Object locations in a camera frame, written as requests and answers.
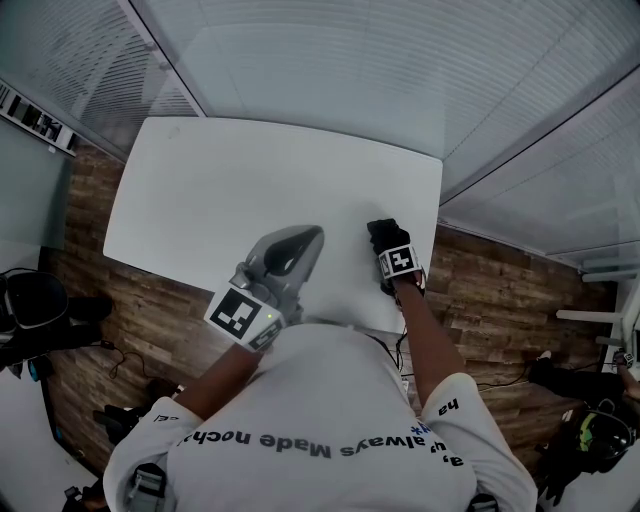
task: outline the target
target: floor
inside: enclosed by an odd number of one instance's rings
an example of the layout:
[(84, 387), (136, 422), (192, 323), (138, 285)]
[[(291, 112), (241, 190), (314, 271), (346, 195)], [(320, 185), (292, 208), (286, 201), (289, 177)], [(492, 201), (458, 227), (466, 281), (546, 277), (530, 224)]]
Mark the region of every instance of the floor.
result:
[[(123, 166), (91, 146), (78, 149), (66, 220), (65, 250), (42, 252), (72, 296), (106, 295), (115, 309), (104, 338), (144, 356), (146, 373), (187, 384), (228, 346), (201, 320), (212, 296), (102, 255)], [(544, 350), (579, 368), (596, 363), (594, 338), (605, 326), (561, 321), (559, 308), (612, 311), (615, 294), (585, 285), (575, 270), (446, 228), (438, 228), (428, 279), (428, 301), (448, 328), (478, 383), (504, 384), (522, 375), (525, 361)], [(137, 358), (109, 371), (121, 356), (99, 348), (51, 355), (49, 389), (63, 440), (98, 471), (112, 449), (92, 411), (105, 404), (134, 406), (147, 379)], [(405, 354), (405, 370), (411, 367)], [(557, 430), (562, 413), (578, 402), (529, 383), (492, 388), (482, 396), (516, 456), (536, 476), (538, 443)]]

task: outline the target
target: cable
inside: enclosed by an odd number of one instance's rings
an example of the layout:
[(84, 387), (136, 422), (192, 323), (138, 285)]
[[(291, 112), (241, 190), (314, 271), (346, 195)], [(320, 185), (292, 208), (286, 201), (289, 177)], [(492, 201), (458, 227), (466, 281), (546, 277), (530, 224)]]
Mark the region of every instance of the cable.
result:
[(398, 341), (396, 342), (396, 368), (398, 368), (399, 372), (402, 372), (402, 369), (404, 368), (404, 357), (402, 357), (402, 351), (400, 350), (400, 345), (402, 344), (402, 340), (404, 340), (407, 337), (407, 326), (404, 326), (404, 329), (402, 329), (402, 336), (400, 336), (400, 338), (398, 338)]
[(142, 357), (140, 354), (138, 354), (137, 352), (123, 352), (122, 350), (120, 350), (118, 347), (113, 347), (113, 350), (117, 350), (118, 352), (120, 352), (120, 355), (122, 356), (122, 361), (120, 361), (119, 363), (116, 363), (113, 368), (111, 368), (111, 370), (109, 370), (109, 378), (111, 380), (114, 380), (118, 377), (118, 367), (124, 363), (127, 360), (127, 356), (131, 355), (131, 356), (138, 356), (140, 358), (140, 362), (142, 363), (142, 375), (149, 379), (152, 380), (155, 377), (150, 377), (149, 375), (147, 375), (147, 371), (144, 365), (144, 357)]
[(485, 389), (489, 389), (489, 388), (506, 388), (507, 386), (513, 386), (514, 384), (516, 384), (522, 377), (524, 377), (524, 374), (527, 373), (527, 368), (529, 365), (524, 365), (524, 370), (522, 371), (522, 373), (520, 374), (520, 376), (512, 381), (509, 382), (507, 384), (488, 384), (486, 382), (478, 382), (478, 386), (487, 386)]

